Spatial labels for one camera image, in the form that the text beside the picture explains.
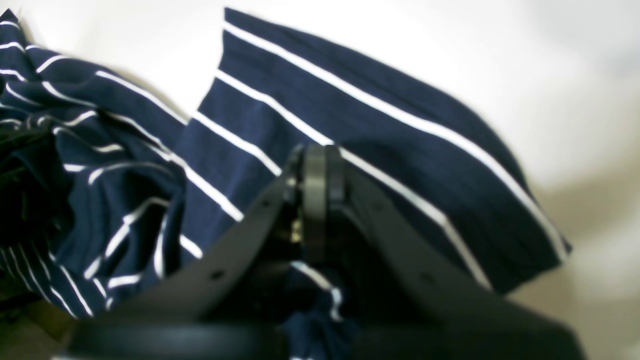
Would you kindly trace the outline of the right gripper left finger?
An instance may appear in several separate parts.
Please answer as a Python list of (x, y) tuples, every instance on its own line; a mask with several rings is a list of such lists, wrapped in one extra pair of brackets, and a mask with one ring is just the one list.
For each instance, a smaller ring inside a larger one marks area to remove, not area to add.
[(291, 262), (326, 258), (329, 155), (292, 151), (285, 171), (200, 260), (78, 324), (58, 360), (288, 360), (278, 304)]

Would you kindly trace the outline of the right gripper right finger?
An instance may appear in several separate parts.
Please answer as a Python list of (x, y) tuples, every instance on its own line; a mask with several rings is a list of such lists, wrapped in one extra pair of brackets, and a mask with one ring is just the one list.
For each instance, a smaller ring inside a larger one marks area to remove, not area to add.
[(336, 146), (327, 261), (355, 292), (353, 360), (583, 360), (566, 326), (490, 292), (441, 256)]

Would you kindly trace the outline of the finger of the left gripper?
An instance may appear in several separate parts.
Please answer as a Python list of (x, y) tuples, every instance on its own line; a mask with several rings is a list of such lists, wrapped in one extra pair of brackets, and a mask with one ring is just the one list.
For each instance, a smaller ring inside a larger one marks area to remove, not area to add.
[(52, 126), (2, 130), (0, 160), (1, 248), (69, 231), (71, 178)]

